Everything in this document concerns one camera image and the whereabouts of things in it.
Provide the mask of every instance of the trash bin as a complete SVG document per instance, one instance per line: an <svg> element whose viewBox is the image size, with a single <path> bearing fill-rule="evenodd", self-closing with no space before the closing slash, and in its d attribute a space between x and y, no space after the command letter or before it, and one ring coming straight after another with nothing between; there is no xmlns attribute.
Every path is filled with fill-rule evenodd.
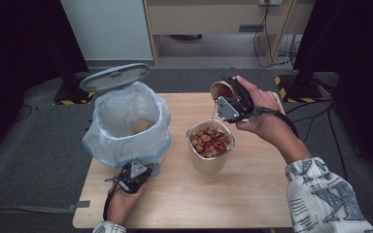
<svg viewBox="0 0 373 233"><path fill-rule="evenodd" d="M120 169L134 158L160 164L171 145L168 106L140 82L149 72L147 64L130 64L96 73L80 84L84 91L102 93L83 143L107 166Z"/></svg>

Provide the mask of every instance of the yellow and black tape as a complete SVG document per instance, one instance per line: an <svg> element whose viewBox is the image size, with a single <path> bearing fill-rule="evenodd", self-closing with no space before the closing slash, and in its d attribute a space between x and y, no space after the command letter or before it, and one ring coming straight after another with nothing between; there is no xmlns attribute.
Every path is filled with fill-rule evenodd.
<svg viewBox="0 0 373 233"><path fill-rule="evenodd" d="M76 99L76 100L72 100L72 99L53 100L53 104L54 105L90 104L94 94L95 92L90 92L85 98Z"/></svg>
<svg viewBox="0 0 373 233"><path fill-rule="evenodd" d="M275 84L280 91L284 103L313 103L322 101L322 98L289 98L280 77L275 78Z"/></svg>

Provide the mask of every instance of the black curtain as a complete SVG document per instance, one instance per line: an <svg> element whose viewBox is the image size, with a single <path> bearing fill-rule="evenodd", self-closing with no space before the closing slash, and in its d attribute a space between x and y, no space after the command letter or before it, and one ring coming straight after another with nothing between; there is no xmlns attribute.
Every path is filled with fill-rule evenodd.
<svg viewBox="0 0 373 233"><path fill-rule="evenodd" d="M0 0L0 140L28 88L87 71L60 1Z"/></svg>
<svg viewBox="0 0 373 233"><path fill-rule="evenodd" d="M338 113L356 151L373 160L373 1L317 0L294 69L336 72Z"/></svg>

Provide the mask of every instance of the shirt cuff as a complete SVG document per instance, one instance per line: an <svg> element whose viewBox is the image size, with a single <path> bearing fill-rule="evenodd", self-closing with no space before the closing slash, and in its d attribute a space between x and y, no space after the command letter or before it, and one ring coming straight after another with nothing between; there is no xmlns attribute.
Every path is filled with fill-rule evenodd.
<svg viewBox="0 0 373 233"><path fill-rule="evenodd" d="M100 221L92 233L126 233L126 229L111 221Z"/></svg>
<svg viewBox="0 0 373 233"><path fill-rule="evenodd" d="M291 163L286 168L288 182L294 180L307 180L313 177L324 177L330 179L331 173L326 167L325 162L319 157L305 158Z"/></svg>

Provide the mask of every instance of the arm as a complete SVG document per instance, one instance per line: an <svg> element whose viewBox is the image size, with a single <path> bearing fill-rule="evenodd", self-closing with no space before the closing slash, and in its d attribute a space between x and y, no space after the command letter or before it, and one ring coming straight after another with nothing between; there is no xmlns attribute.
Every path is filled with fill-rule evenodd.
<svg viewBox="0 0 373 233"><path fill-rule="evenodd" d="M122 189L118 190L111 199L107 220L100 221L92 232L125 233L126 229L123 224L131 214L135 204L144 195L144 192L145 184L134 194L126 193Z"/></svg>
<svg viewBox="0 0 373 233"><path fill-rule="evenodd" d="M253 102L257 106L279 110L271 91L262 91L247 80L237 77L238 82L251 94ZM285 122L277 116L262 115L255 121L241 121L236 123L237 129L249 131L258 135L261 139L276 147L287 164L304 158L311 158L305 145L290 130Z"/></svg>
<svg viewBox="0 0 373 233"><path fill-rule="evenodd" d="M262 91L238 77L257 106L279 110L270 91ZM262 115L253 121L236 123L240 130L253 132L275 146L287 163L288 206L295 232L368 232L373 226L359 209L356 194L349 183L329 172L324 161L312 157L305 145L281 119Z"/></svg>

